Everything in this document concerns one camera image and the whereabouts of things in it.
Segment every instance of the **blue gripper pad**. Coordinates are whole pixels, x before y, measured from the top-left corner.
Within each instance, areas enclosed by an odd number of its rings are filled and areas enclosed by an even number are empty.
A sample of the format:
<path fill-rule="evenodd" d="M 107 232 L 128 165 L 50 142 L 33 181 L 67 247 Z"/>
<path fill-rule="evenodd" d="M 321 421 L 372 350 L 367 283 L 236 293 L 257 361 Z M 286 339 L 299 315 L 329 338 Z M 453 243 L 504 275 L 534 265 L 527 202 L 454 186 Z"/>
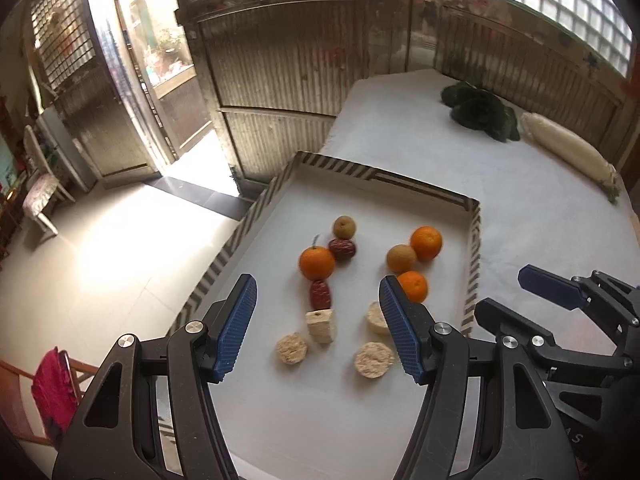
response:
<path fill-rule="evenodd" d="M 378 291 L 380 308 L 385 316 L 386 325 L 389 327 L 391 337 L 398 350 L 400 362 L 405 373 L 411 375 L 418 384 L 424 384 L 426 372 L 422 366 L 422 355 L 420 353 L 420 341 L 415 335 L 414 329 L 409 323 L 409 319 L 402 310 L 402 300 L 391 287 L 388 278 L 383 278 Z"/>
<path fill-rule="evenodd" d="M 213 366 L 213 375 L 219 381 L 222 381 L 225 374 L 234 369 L 240 345 L 254 313 L 257 297 L 258 288 L 254 277 L 250 276 L 238 295 L 238 299 L 226 320 L 225 327 L 218 338 L 218 350 L 216 352 L 216 364 Z"/>
<path fill-rule="evenodd" d="M 577 283 L 533 265 L 520 269 L 518 283 L 524 290 L 567 310 L 587 305 L 586 297 Z"/>

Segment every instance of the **white radish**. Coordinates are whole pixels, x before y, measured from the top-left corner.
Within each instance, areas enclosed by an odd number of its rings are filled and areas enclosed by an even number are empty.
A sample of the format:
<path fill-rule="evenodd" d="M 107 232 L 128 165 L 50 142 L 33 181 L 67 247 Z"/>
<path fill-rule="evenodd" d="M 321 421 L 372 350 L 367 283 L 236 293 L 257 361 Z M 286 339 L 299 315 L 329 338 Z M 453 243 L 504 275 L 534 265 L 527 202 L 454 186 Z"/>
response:
<path fill-rule="evenodd" d="M 539 114 L 525 112 L 521 121 L 529 137 L 599 184 L 610 200 L 619 195 L 616 168 L 586 140 Z"/>

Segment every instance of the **tray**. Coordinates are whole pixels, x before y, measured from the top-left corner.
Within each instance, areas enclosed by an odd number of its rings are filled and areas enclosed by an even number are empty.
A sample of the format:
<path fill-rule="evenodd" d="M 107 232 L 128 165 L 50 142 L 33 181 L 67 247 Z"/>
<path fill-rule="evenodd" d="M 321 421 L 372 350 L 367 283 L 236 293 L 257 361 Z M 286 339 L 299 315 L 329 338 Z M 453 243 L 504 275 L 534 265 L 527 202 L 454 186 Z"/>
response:
<path fill-rule="evenodd" d="M 306 331 L 309 282 L 298 271 L 298 256 L 316 234 L 326 244 L 342 214 L 358 225 L 358 253 L 338 264 L 328 280 L 337 338 L 320 346 Z M 223 246 L 175 325 L 200 319 L 241 273 L 257 280 L 258 301 L 236 367 L 210 389 L 228 448 L 251 466 L 251 480 L 257 480 L 256 470 L 280 480 L 393 477 L 424 388 L 398 359 L 382 378 L 370 381 L 354 370 L 353 357 L 368 341 L 393 347 L 390 337 L 366 328 L 364 315 L 388 273 L 388 249 L 407 243 L 425 224 L 444 238 L 440 255 L 419 269 L 430 281 L 425 305 L 435 320 L 469 335 L 480 246 L 480 205 L 469 197 L 379 168 L 298 152 Z M 287 367 L 274 345 L 293 332 L 305 336 L 309 352 L 305 361 Z"/>

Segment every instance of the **red cloth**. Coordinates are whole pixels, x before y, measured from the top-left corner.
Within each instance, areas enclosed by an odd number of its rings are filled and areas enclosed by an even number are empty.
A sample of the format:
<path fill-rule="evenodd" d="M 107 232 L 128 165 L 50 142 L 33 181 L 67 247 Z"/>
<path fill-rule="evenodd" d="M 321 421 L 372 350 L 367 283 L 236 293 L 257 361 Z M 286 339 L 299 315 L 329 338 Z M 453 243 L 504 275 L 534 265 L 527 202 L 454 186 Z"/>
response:
<path fill-rule="evenodd" d="M 40 362 L 31 385 L 31 395 L 47 436 L 58 444 L 78 408 L 78 399 L 57 346 L 48 351 Z"/>

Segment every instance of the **dark green vegetable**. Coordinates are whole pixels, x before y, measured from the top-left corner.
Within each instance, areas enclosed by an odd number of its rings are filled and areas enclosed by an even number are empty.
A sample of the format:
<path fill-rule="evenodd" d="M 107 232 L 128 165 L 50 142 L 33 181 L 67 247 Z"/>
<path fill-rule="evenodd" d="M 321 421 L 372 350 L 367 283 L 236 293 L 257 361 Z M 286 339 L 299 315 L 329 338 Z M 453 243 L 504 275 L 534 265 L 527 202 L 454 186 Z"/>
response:
<path fill-rule="evenodd" d="M 451 118 L 461 126 L 482 130 L 500 142 L 520 140 L 515 112 L 491 92 L 460 81 L 443 89 L 441 97 L 452 108 Z"/>

